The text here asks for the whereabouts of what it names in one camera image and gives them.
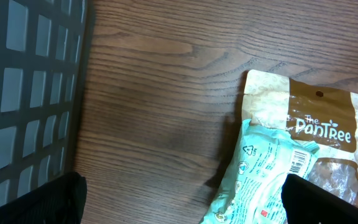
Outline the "brown mushroom packet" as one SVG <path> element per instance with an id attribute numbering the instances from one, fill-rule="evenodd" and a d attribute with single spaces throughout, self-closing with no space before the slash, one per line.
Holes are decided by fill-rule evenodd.
<path id="1" fill-rule="evenodd" d="M 353 204 L 358 191 L 358 94 L 250 70 L 242 119 L 319 146 L 308 180 Z"/>

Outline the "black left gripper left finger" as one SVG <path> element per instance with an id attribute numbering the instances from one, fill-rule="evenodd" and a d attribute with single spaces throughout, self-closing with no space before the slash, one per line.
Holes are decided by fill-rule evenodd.
<path id="1" fill-rule="evenodd" d="M 1 206 L 0 224 L 80 224 L 86 194 L 86 179 L 68 172 Z"/>

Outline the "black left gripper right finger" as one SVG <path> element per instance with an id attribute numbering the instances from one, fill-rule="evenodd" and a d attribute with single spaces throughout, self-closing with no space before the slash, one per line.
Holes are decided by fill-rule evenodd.
<path id="1" fill-rule="evenodd" d="M 358 224 L 358 208 L 311 182 L 289 174 L 282 187 L 288 224 Z"/>

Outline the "teal white pack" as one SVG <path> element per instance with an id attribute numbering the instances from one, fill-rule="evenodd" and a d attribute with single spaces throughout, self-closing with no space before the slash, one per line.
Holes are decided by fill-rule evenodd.
<path id="1" fill-rule="evenodd" d="M 290 133 L 242 122 L 236 148 L 202 223 L 285 223 L 282 186 L 289 174 L 307 178 L 319 146 Z"/>

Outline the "dark grey plastic basket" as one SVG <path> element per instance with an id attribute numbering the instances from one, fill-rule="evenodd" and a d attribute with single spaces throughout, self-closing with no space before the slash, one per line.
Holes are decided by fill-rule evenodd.
<path id="1" fill-rule="evenodd" d="M 0 0 L 0 207 L 70 168 L 88 0 Z"/>

